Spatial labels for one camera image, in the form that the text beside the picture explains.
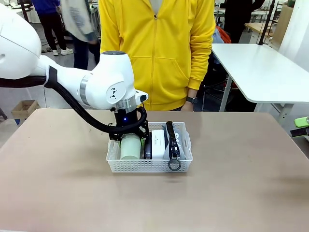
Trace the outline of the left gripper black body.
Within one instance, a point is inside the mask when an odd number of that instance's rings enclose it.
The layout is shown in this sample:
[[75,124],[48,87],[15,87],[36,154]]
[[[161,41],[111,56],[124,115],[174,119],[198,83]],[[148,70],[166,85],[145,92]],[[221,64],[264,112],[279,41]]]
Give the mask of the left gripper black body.
[[115,109],[114,116],[116,126],[113,132],[140,132],[140,126],[135,126],[138,120],[138,112],[143,115],[143,107],[135,108],[133,111],[127,112],[126,109]]

